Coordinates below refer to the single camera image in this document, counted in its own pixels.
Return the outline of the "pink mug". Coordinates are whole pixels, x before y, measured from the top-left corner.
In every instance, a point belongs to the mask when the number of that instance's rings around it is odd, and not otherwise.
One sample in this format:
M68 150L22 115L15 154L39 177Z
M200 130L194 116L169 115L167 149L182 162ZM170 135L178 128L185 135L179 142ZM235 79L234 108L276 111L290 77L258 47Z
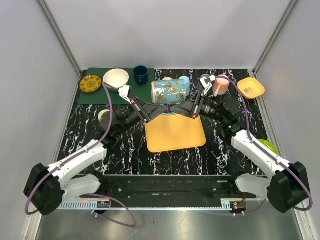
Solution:
M230 85L229 78L226 75L218 75L213 82L213 93L214 97L224 95Z

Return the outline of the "blue butterfly mug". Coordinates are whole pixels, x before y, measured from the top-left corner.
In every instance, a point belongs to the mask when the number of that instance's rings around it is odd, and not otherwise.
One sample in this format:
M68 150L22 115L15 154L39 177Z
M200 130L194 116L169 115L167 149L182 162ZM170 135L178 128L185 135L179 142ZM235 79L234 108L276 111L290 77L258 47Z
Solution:
M155 105L177 105L186 101L191 93L191 83L179 78L151 83L151 99Z

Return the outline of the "light green mug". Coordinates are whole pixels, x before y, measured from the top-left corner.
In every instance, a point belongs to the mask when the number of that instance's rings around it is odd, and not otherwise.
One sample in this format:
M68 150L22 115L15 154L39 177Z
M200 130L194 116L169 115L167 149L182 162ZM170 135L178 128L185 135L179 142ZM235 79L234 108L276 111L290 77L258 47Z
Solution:
M111 123L111 126L115 122L116 115L113 111L110 111L109 109L104 109L99 112L98 114L98 121L101 126L104 126L105 128Z

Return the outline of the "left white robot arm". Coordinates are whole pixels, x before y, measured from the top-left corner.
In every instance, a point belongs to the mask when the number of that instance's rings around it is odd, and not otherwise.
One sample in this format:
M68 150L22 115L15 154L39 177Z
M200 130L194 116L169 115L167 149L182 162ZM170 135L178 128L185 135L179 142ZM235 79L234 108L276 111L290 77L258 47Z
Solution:
M90 165L107 157L120 140L123 133L136 124L149 123L164 113L166 105L149 104L137 97L130 101L130 111L125 116L117 116L113 109L102 110L98 114L101 134L70 156L44 166L35 165L23 190L27 197L24 210L31 215L29 205L33 204L43 216L54 212L61 203L82 195L93 194L103 198L108 193L106 178L100 173L89 173L80 178L75 176Z

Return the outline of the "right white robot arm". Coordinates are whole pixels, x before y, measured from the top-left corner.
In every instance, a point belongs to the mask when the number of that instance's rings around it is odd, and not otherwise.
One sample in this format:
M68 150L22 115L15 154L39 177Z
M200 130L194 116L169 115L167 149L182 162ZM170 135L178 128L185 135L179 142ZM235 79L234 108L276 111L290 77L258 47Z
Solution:
M170 111L191 119L203 116L218 121L223 140L262 170L264 177L237 174L227 185L230 197L253 194L268 200L278 212L286 213L310 196L305 166L283 159L258 141L249 127L239 121L242 110L237 98L228 95L216 105L198 92L191 99L172 106Z

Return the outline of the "white grey mug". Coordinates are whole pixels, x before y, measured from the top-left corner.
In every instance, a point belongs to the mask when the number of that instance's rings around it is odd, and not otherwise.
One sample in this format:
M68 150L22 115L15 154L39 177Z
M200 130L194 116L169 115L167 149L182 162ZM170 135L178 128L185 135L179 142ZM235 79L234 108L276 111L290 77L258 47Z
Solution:
M162 79L162 81L170 81L170 80L173 80L173 78L171 78L171 77L164 77L164 78Z

